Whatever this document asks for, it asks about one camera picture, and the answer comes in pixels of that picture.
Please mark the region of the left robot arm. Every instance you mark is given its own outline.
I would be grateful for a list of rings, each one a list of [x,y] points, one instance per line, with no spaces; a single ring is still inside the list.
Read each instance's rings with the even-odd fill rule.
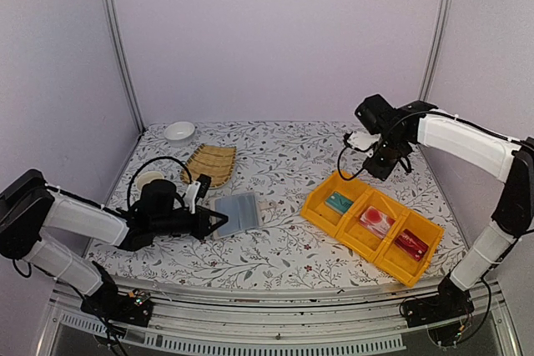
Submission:
[[[80,258],[48,233],[56,228],[135,252],[165,235],[210,236],[229,218],[198,205],[209,188],[202,175],[180,195],[174,183],[155,178],[141,187],[139,199],[125,210],[112,210],[49,185],[30,169],[1,194],[1,255],[38,267],[91,297],[107,318],[118,317],[124,301],[103,268]]]

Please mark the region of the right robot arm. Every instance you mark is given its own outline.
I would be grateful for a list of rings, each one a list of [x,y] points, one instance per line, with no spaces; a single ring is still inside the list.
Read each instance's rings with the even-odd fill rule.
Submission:
[[[395,108],[380,94],[365,98],[355,116],[364,128],[345,134],[344,143],[366,155],[361,168],[374,178],[386,180],[397,165],[410,172],[408,156],[421,145],[473,164],[504,184],[489,225],[448,273],[448,288],[432,299],[431,312],[449,319],[462,308],[463,293],[533,231],[533,140],[494,133],[421,100]]]

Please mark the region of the pink circle card stack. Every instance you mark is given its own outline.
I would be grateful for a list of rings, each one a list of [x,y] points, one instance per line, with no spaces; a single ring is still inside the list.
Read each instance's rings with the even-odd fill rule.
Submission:
[[[394,223],[393,218],[372,206],[360,216],[360,224],[378,238],[384,238]]]

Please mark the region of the teal VIP card stack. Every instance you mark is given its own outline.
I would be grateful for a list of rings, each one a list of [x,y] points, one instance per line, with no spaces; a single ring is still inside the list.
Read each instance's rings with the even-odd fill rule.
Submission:
[[[325,200],[325,205],[339,214],[345,214],[353,203],[352,200],[338,192],[333,192]]]

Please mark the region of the red card stack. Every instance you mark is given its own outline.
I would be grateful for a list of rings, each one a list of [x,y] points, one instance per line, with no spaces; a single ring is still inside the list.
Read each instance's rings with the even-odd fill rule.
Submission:
[[[424,241],[408,229],[404,229],[399,233],[395,238],[395,245],[416,261],[420,261],[429,248]]]

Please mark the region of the woven bamboo tray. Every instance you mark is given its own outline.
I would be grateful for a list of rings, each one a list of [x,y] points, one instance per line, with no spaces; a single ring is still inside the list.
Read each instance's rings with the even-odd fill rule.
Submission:
[[[185,166],[196,180],[200,174],[211,178],[210,189],[222,188],[232,178],[237,155],[236,147],[201,144]]]

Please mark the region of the white ceramic mug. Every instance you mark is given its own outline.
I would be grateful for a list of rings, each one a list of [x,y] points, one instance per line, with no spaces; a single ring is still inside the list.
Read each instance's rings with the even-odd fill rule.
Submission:
[[[143,187],[154,180],[164,179],[164,175],[159,171],[147,171],[141,173],[135,181],[136,188],[141,191]]]

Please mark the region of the yellow three-compartment bin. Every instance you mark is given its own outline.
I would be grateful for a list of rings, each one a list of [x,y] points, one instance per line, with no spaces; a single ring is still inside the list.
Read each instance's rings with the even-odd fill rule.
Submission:
[[[429,268],[445,232],[381,191],[338,173],[310,193],[300,214],[407,287]]]

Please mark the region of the small white bowl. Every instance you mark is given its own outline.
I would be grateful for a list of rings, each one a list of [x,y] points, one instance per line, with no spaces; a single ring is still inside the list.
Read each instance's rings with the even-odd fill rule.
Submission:
[[[164,130],[164,139],[172,146],[185,146],[192,142],[195,126],[191,122],[176,122]]]

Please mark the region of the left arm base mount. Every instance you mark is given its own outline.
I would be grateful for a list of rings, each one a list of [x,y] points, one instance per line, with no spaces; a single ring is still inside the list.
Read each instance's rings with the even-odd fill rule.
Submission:
[[[93,262],[93,265],[103,283],[93,295],[83,296],[81,311],[102,319],[147,328],[154,309],[150,292],[135,288],[121,294],[110,274],[98,263]]]

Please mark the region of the front aluminium rail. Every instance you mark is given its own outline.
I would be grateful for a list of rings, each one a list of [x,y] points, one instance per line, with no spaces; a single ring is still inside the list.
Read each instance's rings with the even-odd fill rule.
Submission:
[[[154,311],[145,328],[121,323],[119,342],[80,311],[80,300],[58,284],[38,336],[38,355],[521,355],[501,288],[487,280],[471,290],[474,312],[462,343],[433,343],[457,319],[411,327],[401,310],[436,293],[437,280],[354,288],[245,290],[187,287],[117,278],[121,291],[150,293]]]

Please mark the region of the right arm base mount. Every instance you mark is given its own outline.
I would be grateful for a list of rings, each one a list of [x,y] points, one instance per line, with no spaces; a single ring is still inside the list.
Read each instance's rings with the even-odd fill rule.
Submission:
[[[446,326],[427,330],[430,341],[438,348],[456,348],[476,336],[488,319],[492,303],[491,286],[485,279],[485,275],[482,275],[480,282],[486,289],[487,303],[481,321],[475,328],[472,327],[475,305],[470,290],[458,289],[449,275],[439,283],[437,294],[425,298],[413,296],[404,299],[399,305],[399,314],[409,328],[459,318],[455,330]]]

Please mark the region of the right aluminium frame post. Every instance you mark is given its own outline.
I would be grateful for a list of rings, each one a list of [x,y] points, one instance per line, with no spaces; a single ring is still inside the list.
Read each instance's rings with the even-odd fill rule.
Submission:
[[[439,0],[436,23],[431,39],[431,47],[426,59],[426,67],[421,81],[419,99],[427,102],[430,98],[431,87],[436,75],[442,43],[446,35],[446,25],[453,0]]]

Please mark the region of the aluminium frame post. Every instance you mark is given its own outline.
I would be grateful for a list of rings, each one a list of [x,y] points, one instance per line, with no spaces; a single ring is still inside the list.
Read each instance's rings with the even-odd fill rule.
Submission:
[[[436,75],[442,43],[446,35],[446,25],[453,0],[439,0],[436,23],[431,39],[431,47],[426,59],[426,67],[421,81],[419,99],[427,102],[430,98],[431,87]]]
[[[108,24],[109,36],[112,43],[113,55],[117,63],[118,74],[123,86],[124,96],[128,104],[129,112],[133,119],[133,124],[138,133],[142,134],[146,127],[128,66],[127,55],[120,32],[115,0],[102,0],[102,2],[104,15]]]

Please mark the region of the left aluminium frame post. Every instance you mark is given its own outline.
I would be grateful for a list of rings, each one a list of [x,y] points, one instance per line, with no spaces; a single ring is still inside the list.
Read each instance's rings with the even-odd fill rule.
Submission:
[[[113,55],[117,63],[118,74],[123,86],[124,96],[128,104],[129,112],[133,119],[133,124],[138,133],[142,134],[146,127],[128,66],[127,55],[120,32],[115,0],[102,0],[102,2],[104,15],[108,24],[109,36],[112,43]]]

